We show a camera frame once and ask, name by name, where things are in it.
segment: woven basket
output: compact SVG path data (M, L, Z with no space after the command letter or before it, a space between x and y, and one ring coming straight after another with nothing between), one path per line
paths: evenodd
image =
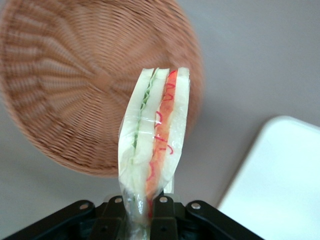
M187 134L203 92L195 34L174 0L9 0L0 74L9 112L70 169L118 174L118 130L142 68L190 68Z

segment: screw head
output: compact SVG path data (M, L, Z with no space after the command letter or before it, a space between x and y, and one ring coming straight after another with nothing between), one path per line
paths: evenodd
M195 210L198 210L201 208L201 205L199 203L194 202L191 204L191 207Z
M164 203L168 202L168 198L166 198L165 196L162 196L162 197L160 197L159 201L160 201L160 203L164 204Z
M87 209L89 207L89 203L84 203L84 204L82 204L80 207L79 207L79 209L80 210L84 210L84 209Z
M116 204L119 204L119 203L122 202L122 198L121 198L121 197L117 197L117 198L114 200L114 202L115 202Z

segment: gray surface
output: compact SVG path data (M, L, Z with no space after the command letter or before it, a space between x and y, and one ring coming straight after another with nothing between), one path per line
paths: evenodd
M179 0L200 40L206 89L175 175L184 203L217 205L260 126L289 115L320 126L320 2ZM99 204L116 179L38 152L0 105L0 238L79 199Z

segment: plastic packaging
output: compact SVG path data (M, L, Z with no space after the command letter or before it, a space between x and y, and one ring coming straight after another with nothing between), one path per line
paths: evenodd
M185 137L189 90L185 67L170 74L169 69L143 69L133 90L118 143L128 239L148 239L152 201L173 181Z

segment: green filling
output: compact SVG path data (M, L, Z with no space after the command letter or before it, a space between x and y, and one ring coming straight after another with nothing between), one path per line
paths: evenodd
M139 133L139 127L140 127L140 122L141 122L141 115L142 115L143 110L146 108L146 105L147 105L147 102L148 102L148 99L149 99L149 96L150 96L150 90L151 90L153 82L154 82L154 80L156 78L158 69L159 68L157 68L154 71L152 77L150 78L148 87L146 88L146 90L144 92L143 100L142 100L142 103L141 103L141 106L140 106L140 113L139 113L139 116L138 116L138 122L137 122L137 126L136 126L136 131L134 133L134 139L133 139L133 143L132 143L132 146L134 147L134 150L136 150L136 147L137 147L138 133ZM134 162L134 157L131 158L131 164L133 164L133 162Z

